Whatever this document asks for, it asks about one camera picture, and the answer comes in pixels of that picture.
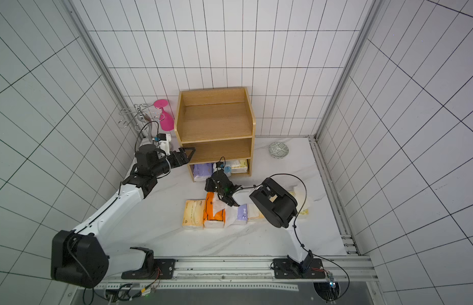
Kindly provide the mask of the purple tissue pack bottom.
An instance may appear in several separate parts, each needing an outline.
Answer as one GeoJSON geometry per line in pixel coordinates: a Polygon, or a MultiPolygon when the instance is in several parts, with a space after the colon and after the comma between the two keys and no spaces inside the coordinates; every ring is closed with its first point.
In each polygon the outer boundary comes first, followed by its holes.
{"type": "Polygon", "coordinates": [[[211,163],[196,164],[193,167],[193,179],[195,182],[205,181],[213,174],[213,165],[211,163]]]}

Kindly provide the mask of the purple tissue pack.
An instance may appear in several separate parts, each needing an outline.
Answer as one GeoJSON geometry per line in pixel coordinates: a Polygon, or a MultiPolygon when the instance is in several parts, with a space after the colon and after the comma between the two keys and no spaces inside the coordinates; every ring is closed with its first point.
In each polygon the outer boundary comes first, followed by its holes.
{"type": "Polygon", "coordinates": [[[226,206],[225,208],[225,227],[232,225],[244,226],[248,221],[248,208],[247,205],[241,205],[239,207],[226,206]]]}
{"type": "Polygon", "coordinates": [[[193,167],[193,179],[195,182],[205,181],[213,174],[213,165],[211,163],[196,164],[193,167]]]}

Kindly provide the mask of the yellow-white tissue pack bottom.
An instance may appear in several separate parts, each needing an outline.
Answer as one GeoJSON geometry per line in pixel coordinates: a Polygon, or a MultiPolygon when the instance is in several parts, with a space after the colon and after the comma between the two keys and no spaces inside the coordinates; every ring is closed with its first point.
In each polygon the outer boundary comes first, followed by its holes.
{"type": "Polygon", "coordinates": [[[230,168],[232,175],[245,174],[249,170],[248,161],[246,159],[228,161],[226,166],[230,168]]]}

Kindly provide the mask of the orange tissue pack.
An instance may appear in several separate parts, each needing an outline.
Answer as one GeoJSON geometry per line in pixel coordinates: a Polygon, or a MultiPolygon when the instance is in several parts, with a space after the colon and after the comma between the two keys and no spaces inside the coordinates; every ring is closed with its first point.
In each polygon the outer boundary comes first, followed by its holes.
{"type": "Polygon", "coordinates": [[[225,227],[226,204],[218,198],[218,194],[208,192],[205,199],[203,225],[207,229],[223,229],[225,227]]]}

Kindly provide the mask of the yellow tissue pack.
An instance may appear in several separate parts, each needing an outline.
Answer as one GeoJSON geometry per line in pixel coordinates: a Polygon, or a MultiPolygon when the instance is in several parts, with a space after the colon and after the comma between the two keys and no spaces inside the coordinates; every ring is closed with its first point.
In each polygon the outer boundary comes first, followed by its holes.
{"type": "Polygon", "coordinates": [[[182,227],[185,230],[204,228],[205,200],[187,200],[184,207],[182,227]]]}

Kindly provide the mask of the white-yellow tissue pack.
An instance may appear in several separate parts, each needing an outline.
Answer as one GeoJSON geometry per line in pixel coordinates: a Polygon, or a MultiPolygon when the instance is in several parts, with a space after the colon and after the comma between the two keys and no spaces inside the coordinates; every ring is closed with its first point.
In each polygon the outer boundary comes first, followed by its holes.
{"type": "Polygon", "coordinates": [[[298,217],[301,219],[309,216],[309,203],[307,200],[307,192],[303,186],[293,186],[290,194],[296,199],[298,205],[298,217]]]}

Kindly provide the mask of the blue tissue pack bottom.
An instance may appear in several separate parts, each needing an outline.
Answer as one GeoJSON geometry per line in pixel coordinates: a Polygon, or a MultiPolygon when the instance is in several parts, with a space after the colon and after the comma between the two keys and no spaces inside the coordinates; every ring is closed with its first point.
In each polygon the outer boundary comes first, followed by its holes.
{"type": "Polygon", "coordinates": [[[223,172],[227,177],[230,177],[231,176],[231,166],[225,165],[225,167],[223,168],[223,172]]]}

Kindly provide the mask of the beige tissue pack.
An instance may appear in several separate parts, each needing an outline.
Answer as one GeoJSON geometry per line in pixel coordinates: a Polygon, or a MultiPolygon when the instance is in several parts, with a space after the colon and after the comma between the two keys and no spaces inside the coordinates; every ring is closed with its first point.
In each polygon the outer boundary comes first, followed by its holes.
{"type": "Polygon", "coordinates": [[[262,221],[265,220],[264,215],[260,212],[259,208],[254,203],[247,205],[248,221],[262,221]]]}

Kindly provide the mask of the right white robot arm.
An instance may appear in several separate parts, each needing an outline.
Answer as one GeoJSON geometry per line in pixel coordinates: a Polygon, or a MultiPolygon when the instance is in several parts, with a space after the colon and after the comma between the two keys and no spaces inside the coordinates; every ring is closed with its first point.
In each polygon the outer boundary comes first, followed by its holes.
{"type": "Polygon", "coordinates": [[[226,174],[219,171],[206,179],[205,190],[213,192],[219,201],[229,207],[240,207],[250,201],[272,226],[284,229],[291,227],[299,247],[306,252],[306,257],[300,262],[292,260],[291,257],[288,259],[291,260],[293,268],[304,272],[310,269],[314,260],[313,252],[301,243],[297,229],[297,219],[307,198],[304,198],[300,205],[296,197],[274,179],[278,175],[295,178],[303,187],[306,186],[304,181],[294,174],[279,173],[267,177],[261,184],[243,187],[232,183],[226,174]]]}

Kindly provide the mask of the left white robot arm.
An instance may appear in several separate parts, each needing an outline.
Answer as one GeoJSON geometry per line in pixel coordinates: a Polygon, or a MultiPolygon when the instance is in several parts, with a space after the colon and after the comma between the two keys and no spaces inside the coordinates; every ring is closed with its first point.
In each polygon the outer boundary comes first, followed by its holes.
{"type": "Polygon", "coordinates": [[[165,152],[154,144],[140,146],[129,176],[113,196],[86,221],[53,237],[52,280],[95,288],[106,276],[118,273],[136,280],[154,277],[157,267],[152,250],[132,247],[119,254],[109,253],[106,240],[122,218],[151,193],[158,180],[188,164],[195,151],[194,147],[165,152]]]}

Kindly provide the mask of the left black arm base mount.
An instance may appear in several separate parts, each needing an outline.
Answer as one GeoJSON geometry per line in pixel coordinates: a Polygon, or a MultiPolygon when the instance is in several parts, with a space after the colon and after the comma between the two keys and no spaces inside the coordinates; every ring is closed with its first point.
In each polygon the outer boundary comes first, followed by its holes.
{"type": "Polygon", "coordinates": [[[151,249],[144,247],[131,247],[144,253],[141,267],[122,273],[124,280],[170,280],[174,275],[175,259],[156,259],[151,249]]]}

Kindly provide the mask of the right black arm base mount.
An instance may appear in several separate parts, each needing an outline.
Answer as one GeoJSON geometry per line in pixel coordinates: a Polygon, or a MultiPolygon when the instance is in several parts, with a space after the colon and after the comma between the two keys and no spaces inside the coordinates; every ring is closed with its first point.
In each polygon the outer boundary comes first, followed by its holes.
{"type": "Polygon", "coordinates": [[[287,256],[285,259],[274,259],[270,267],[274,272],[274,277],[281,280],[318,280],[327,277],[322,261],[314,259],[311,250],[308,251],[306,258],[301,262],[287,256]]]}

